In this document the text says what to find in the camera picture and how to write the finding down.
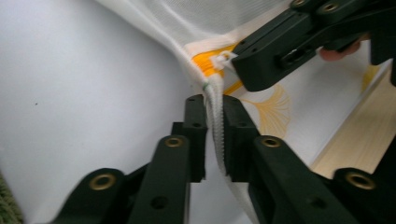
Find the drawstring bag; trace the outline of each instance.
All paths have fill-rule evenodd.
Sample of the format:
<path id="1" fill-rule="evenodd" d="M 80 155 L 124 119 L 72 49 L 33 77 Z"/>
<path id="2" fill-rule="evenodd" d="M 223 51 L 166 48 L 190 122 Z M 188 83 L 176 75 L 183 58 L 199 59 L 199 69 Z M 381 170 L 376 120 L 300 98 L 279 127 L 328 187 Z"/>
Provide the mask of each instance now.
<path id="1" fill-rule="evenodd" d="M 339 62 L 315 57 L 275 84 L 249 92 L 224 63 L 233 48 L 288 8 L 285 0 L 97 0 L 170 49 L 196 93 L 202 93 L 223 162 L 222 94 L 237 97 L 261 134 L 284 139 L 307 164 L 326 146 L 370 89 L 384 66 L 369 65 L 366 45 Z M 226 182 L 253 223 L 257 218 L 246 184 Z"/>

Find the hand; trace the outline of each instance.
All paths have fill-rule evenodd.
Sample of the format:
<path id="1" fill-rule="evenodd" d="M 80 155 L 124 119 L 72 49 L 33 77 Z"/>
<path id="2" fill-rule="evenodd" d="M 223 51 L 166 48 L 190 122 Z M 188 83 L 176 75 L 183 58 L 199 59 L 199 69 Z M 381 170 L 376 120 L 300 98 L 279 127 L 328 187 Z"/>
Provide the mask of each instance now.
<path id="1" fill-rule="evenodd" d="M 320 57 L 322 57 L 323 60 L 329 62 L 340 60 L 346 57 L 347 55 L 356 52 L 361 47 L 361 41 L 368 40 L 369 38 L 370 37 L 368 35 L 363 35 L 361 38 L 355 41 L 355 43 L 353 43 L 351 46 L 349 46 L 347 49 L 345 49 L 342 52 L 338 52 L 337 50 L 326 50 L 322 48 L 319 50 L 319 55 Z"/>

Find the light wood surface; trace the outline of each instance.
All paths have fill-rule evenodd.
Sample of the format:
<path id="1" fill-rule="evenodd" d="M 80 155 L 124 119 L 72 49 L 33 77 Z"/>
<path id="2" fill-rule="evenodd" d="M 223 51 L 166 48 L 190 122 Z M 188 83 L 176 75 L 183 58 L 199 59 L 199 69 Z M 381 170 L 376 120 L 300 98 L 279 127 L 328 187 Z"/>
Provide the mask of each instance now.
<path id="1" fill-rule="evenodd" d="M 396 134 L 396 88 L 389 70 L 346 119 L 311 169 L 332 178 L 333 171 L 355 167 L 372 173 Z"/>

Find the green carpet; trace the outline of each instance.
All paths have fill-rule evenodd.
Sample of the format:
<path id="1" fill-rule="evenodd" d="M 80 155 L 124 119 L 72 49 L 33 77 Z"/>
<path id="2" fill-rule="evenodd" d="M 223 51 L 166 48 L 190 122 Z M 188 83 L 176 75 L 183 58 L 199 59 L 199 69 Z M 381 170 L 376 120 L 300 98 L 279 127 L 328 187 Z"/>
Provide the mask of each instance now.
<path id="1" fill-rule="evenodd" d="M 0 224 L 22 223 L 21 210 L 15 203 L 6 181 L 0 174 Z"/>

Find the white surface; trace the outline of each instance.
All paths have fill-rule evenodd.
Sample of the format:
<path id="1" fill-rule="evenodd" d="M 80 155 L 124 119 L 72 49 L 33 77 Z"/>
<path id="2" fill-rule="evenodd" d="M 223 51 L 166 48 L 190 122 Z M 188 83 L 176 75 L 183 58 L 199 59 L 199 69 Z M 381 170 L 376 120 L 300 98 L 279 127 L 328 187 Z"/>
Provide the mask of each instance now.
<path id="1" fill-rule="evenodd" d="M 1 1 L 0 50 L 0 169 L 26 223 L 93 170 L 148 162 L 192 95 L 167 50 L 93 1 Z M 212 151 L 191 223 L 247 222 Z"/>

